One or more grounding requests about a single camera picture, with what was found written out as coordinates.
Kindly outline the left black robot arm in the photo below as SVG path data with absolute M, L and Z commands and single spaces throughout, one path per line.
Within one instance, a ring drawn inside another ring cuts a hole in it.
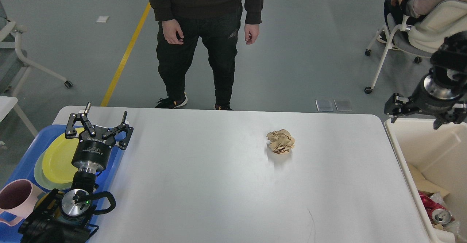
M 97 192 L 96 179 L 106 170 L 112 148 L 125 150 L 134 129 L 127 112 L 113 128 L 93 125 L 87 116 L 90 107 L 88 102 L 83 113 L 70 114 L 65 129 L 66 139 L 78 139 L 71 161 L 77 168 L 72 185 L 66 193 L 53 189 L 36 203 L 18 229 L 22 243 L 85 243 L 99 229 L 92 217 L 116 208 L 112 193 Z

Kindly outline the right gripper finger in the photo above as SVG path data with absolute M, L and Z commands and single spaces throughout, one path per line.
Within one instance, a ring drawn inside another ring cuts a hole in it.
M 393 93 L 384 105 L 384 113 L 390 117 L 390 123 L 395 123 L 400 116 L 413 115 L 420 112 L 420 108 L 399 93 Z
M 467 105 L 464 102 L 456 103 L 453 105 L 451 110 L 435 115 L 435 120 L 433 123 L 434 130 L 439 129 L 442 125 L 448 123 L 460 124 L 462 123 L 467 116 Z

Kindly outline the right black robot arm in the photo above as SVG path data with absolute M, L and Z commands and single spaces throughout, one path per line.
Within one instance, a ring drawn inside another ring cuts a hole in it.
M 422 77 L 410 97 L 394 93 L 385 103 L 384 113 L 395 123 L 400 116 L 413 114 L 435 118 L 433 128 L 444 124 L 460 124 L 466 119 L 467 91 L 466 32 L 445 38 L 430 58 L 432 68 Z

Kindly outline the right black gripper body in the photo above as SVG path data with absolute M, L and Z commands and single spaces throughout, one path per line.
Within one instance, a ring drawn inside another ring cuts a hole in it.
M 456 116 L 466 109 L 466 75 L 429 73 L 410 96 L 410 111 L 431 116 Z

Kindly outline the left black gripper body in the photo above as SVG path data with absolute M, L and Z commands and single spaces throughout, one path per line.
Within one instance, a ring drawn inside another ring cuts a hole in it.
M 81 168 L 87 162 L 90 162 L 97 166 L 97 171 L 106 170 L 111 149 L 114 145 L 114 137 L 110 137 L 107 140 L 91 137 L 79 140 L 74 157 L 72 158 L 72 165 L 76 168 Z

